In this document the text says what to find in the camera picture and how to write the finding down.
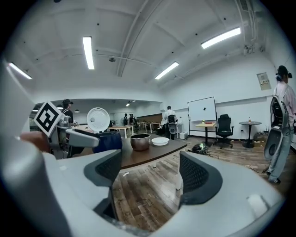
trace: gray pants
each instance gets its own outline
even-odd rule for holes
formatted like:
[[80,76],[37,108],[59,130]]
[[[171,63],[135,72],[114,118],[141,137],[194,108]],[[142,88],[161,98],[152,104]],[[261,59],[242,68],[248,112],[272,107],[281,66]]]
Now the gray pants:
[[270,181],[275,181],[281,175],[290,151],[293,135],[294,135],[294,129],[291,130],[289,134],[289,128],[284,128],[283,141],[282,141],[280,153],[278,155],[278,158],[272,158],[268,168],[268,172],[271,173],[269,176]]

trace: white bowl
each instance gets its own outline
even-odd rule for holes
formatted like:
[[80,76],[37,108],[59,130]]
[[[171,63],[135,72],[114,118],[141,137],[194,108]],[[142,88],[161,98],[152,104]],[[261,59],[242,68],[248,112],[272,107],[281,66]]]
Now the white bowl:
[[166,137],[157,137],[157,138],[153,138],[151,141],[155,146],[164,146],[168,144],[168,140],[169,139]]

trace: black office chair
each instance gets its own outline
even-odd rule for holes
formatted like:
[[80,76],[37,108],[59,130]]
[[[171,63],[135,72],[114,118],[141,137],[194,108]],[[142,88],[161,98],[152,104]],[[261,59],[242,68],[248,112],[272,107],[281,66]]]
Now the black office chair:
[[233,145],[230,143],[230,140],[227,138],[233,135],[234,127],[232,126],[231,130],[230,124],[231,118],[228,116],[228,114],[221,114],[220,118],[218,118],[218,127],[216,127],[216,134],[218,136],[221,136],[222,138],[218,138],[214,142],[214,145],[216,145],[217,143],[222,143],[220,149],[222,149],[224,143],[229,144],[231,148],[233,147]]

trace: stainless steel bowl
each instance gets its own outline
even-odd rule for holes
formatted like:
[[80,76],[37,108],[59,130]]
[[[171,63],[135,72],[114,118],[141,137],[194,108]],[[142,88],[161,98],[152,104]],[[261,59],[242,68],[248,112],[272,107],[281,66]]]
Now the stainless steel bowl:
[[130,137],[130,144],[136,151],[147,150],[150,146],[150,135],[147,133],[135,134]]

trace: whiteboard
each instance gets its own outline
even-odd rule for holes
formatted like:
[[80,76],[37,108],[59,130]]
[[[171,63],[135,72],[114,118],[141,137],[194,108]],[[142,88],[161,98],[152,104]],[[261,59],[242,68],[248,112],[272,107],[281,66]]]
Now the whiteboard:
[[189,121],[216,120],[214,97],[188,102]]

